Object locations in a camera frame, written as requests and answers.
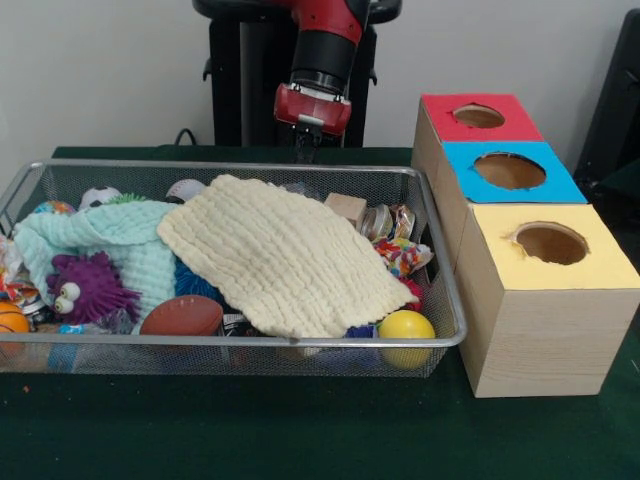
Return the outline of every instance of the toy pile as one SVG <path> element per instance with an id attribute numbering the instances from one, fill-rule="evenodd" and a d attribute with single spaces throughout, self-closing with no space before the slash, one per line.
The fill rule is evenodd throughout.
<path id="1" fill-rule="evenodd" d="M 433 257 L 415 220 L 302 182 L 182 180 L 164 201 L 92 188 L 0 236 L 0 331 L 435 338 L 411 279 Z"/>

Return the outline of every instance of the black cable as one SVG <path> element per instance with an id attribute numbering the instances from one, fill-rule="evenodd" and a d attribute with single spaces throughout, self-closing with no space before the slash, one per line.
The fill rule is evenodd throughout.
<path id="1" fill-rule="evenodd" d="M 189 137 L 189 140 L 191 140 L 191 145 L 198 145 L 198 141 L 196 140 L 195 135 L 188 128 L 183 128 L 182 130 L 180 130 L 180 133 L 178 133 L 178 136 L 176 137 L 176 140 L 175 142 L 173 142 L 173 144 L 180 145 L 180 142 L 182 141 L 182 137 L 184 137 L 185 134 Z"/>

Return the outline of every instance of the orange ball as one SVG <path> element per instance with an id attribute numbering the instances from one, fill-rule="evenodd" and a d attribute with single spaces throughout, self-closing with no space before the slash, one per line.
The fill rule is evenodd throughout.
<path id="1" fill-rule="evenodd" d="M 0 333 L 29 333 L 29 320 L 20 307 L 0 302 Z M 0 360 L 16 357 L 23 350 L 23 343 L 0 342 Z"/>
<path id="2" fill-rule="evenodd" d="M 29 320 L 20 307 L 0 303 L 0 333 L 29 333 Z"/>

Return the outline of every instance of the cream knit blanket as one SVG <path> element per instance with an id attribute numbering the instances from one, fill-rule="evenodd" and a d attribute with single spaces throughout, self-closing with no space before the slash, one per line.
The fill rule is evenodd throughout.
<path id="1" fill-rule="evenodd" d="M 217 177 L 158 235 L 269 335 L 342 337 L 415 300 L 346 219 L 260 180 Z"/>

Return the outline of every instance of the yellow box lid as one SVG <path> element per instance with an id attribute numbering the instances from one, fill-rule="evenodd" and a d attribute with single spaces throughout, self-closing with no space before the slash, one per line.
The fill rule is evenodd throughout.
<path id="1" fill-rule="evenodd" d="M 591 205 L 473 205 L 506 290 L 640 288 Z"/>

